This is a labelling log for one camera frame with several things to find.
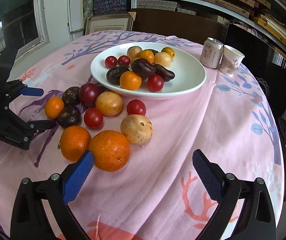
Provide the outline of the white oval plate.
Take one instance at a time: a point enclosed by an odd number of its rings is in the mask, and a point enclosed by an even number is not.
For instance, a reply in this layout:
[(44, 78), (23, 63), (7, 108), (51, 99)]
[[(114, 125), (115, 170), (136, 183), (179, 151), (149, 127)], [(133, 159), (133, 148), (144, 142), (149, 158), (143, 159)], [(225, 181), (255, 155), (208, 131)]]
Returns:
[[(154, 49), (160, 52), (165, 46), (153, 42), (130, 42), (108, 48), (100, 52), (93, 59), (90, 70), (91, 75), (100, 85), (121, 95), (133, 98), (165, 100), (175, 96), (181, 96), (194, 92), (202, 87), (206, 80), (206, 71), (204, 66), (189, 53), (174, 48), (175, 57), (168, 70), (174, 72), (175, 78), (164, 82), (164, 87), (159, 92), (150, 92), (147, 87), (147, 79), (155, 74), (155, 63), (147, 63), (144, 59), (136, 59), (129, 69), (125, 67), (114, 67), (108, 69), (105, 60), (109, 56), (121, 57), (127, 50), (133, 46), (142, 49)], [(124, 72), (133, 71), (140, 75), (142, 83), (137, 90), (126, 90), (120, 86), (120, 77)]]

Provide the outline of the large orange mandarin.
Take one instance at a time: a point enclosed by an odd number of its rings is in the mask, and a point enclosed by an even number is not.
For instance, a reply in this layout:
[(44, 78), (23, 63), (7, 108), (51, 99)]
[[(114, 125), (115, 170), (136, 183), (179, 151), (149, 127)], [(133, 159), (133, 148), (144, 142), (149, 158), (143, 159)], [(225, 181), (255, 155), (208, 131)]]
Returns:
[(131, 148), (122, 133), (105, 130), (91, 139), (89, 151), (94, 155), (97, 168), (106, 172), (116, 172), (126, 165)]

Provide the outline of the window with white frame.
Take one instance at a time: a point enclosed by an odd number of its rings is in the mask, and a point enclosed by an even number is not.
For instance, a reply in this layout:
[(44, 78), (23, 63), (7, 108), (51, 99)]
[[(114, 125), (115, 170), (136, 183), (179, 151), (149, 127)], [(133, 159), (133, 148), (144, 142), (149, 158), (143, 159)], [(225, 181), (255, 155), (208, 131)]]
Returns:
[(16, 53), (14, 76), (35, 64), (48, 43), (44, 0), (0, 0), (0, 56)]

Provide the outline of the large yellow-orange fruit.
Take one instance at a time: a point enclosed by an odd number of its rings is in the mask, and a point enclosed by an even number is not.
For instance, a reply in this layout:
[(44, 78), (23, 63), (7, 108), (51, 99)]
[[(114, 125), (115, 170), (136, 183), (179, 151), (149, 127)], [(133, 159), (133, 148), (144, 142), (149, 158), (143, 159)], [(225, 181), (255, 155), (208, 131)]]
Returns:
[(45, 115), (49, 119), (57, 119), (61, 112), (64, 110), (65, 105), (61, 98), (55, 96), (53, 98), (50, 98), (48, 102), (45, 105)]

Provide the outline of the dark brown water chestnut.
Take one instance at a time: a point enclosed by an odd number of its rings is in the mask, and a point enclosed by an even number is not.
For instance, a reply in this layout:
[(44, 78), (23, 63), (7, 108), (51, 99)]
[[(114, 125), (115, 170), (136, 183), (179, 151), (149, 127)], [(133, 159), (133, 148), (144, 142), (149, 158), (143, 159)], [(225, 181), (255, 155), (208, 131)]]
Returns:
[(168, 70), (167, 68), (163, 67), (160, 64), (154, 64), (155, 74), (162, 77), (164, 82), (171, 81), (175, 78), (174, 72)]
[(76, 106), (67, 106), (57, 119), (63, 128), (79, 125), (81, 123), (81, 113)]

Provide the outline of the pale yellow spotted fruit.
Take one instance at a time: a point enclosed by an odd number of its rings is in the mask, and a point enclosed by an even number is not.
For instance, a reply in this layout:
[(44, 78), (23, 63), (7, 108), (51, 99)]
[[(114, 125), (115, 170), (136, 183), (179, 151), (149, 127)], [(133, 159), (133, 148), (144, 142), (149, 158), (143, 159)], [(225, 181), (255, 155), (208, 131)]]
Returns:
[(150, 140), (153, 126), (145, 116), (132, 114), (122, 120), (120, 131), (130, 144), (138, 145)]

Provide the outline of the small yellow round fruit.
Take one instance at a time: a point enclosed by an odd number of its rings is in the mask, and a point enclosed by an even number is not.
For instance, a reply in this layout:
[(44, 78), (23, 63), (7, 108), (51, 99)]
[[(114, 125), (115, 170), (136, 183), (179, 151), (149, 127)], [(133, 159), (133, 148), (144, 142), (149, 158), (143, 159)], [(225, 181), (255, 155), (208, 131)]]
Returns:
[(171, 65), (172, 58), (166, 52), (159, 52), (155, 54), (154, 62), (155, 64), (162, 65), (163, 67), (169, 67)]

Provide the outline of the pink drink can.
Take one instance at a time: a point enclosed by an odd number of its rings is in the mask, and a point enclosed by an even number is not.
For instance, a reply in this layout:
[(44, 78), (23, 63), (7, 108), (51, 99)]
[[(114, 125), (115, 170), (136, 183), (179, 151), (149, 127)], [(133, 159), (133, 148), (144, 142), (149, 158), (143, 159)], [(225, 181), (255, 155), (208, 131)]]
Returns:
[(204, 42), (200, 62), (208, 68), (216, 69), (223, 54), (223, 43), (208, 37)]

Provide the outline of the pink patterned tablecloth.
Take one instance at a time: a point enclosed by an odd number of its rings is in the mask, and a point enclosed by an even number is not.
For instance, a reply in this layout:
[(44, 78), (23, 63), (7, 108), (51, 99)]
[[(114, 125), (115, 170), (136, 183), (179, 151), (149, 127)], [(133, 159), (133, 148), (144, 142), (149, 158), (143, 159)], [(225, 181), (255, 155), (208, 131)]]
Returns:
[[(44, 120), (44, 105), (90, 76), (90, 64), (101, 51), (128, 42), (158, 42), (197, 57), (202, 45), (175, 36), (102, 31), (60, 48), (22, 73), (42, 98), (20, 96), (10, 109), (23, 120)], [(217, 204), (192, 165), (192, 153), (204, 155), (239, 179), (265, 180), (276, 224), (283, 205), (284, 170), (276, 122), (266, 96), (243, 64), (233, 77), (206, 69), (198, 90), (170, 100), (142, 100), (153, 126), (151, 139), (131, 146), (118, 172), (93, 167), (69, 207), (94, 239), (195, 239)], [(37, 135), (30, 149), (0, 145), (0, 226), (9, 235), (14, 200), (23, 178), (45, 180), (70, 163), (57, 148), (61, 127)]]

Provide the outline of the paper cup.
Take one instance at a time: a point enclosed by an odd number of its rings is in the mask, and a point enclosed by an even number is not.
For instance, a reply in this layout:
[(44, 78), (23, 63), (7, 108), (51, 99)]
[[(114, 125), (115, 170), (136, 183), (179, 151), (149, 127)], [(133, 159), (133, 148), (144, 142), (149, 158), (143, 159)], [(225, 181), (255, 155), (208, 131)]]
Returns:
[(226, 76), (232, 77), (244, 58), (245, 55), (237, 49), (228, 45), (224, 45), (219, 70)]

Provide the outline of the framed picture leaning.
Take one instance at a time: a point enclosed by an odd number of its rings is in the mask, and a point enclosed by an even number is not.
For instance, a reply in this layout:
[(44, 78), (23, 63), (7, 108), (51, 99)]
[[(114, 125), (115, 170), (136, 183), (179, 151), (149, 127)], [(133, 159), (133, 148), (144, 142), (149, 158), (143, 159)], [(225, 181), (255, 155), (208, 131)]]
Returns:
[(87, 18), (84, 35), (105, 30), (131, 31), (135, 18), (136, 12), (91, 16)]

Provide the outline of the dark red plum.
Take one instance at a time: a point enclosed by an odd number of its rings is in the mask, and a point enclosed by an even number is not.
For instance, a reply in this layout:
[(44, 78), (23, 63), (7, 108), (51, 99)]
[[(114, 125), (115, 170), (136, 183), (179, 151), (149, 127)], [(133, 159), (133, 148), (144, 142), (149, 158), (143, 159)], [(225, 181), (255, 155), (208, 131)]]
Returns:
[(78, 97), (82, 105), (92, 107), (97, 97), (100, 95), (100, 89), (93, 83), (85, 83), (80, 87)]

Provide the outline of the pale yellow round fruit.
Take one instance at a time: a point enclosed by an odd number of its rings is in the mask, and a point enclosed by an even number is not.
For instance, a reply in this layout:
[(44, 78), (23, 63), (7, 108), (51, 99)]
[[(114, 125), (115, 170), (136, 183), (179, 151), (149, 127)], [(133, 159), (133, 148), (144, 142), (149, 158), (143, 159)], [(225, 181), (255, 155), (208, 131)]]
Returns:
[(115, 116), (123, 109), (122, 97), (116, 92), (106, 91), (97, 97), (95, 106), (103, 115)]

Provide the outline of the small orange fruit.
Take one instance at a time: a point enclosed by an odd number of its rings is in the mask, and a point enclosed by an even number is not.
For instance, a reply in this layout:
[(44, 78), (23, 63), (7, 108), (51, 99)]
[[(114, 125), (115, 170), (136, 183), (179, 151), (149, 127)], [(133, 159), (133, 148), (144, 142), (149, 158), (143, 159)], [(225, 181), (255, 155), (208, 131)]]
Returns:
[(137, 90), (140, 88), (142, 83), (142, 78), (140, 75), (133, 71), (124, 72), (120, 77), (120, 86), (126, 90)]

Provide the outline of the red cherry tomato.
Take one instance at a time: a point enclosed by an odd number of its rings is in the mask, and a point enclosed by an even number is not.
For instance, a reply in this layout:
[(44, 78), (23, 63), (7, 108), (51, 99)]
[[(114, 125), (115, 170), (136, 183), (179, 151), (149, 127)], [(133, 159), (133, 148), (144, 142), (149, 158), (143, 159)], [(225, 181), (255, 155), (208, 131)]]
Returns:
[(154, 74), (147, 79), (147, 87), (150, 92), (159, 92), (164, 87), (164, 80), (160, 75)]
[(97, 129), (103, 125), (103, 114), (97, 108), (89, 108), (84, 115), (84, 123), (90, 129)]
[(146, 106), (142, 101), (140, 101), (138, 99), (131, 100), (127, 104), (127, 113), (128, 113), (128, 115), (137, 114), (137, 115), (145, 116), (146, 115)]

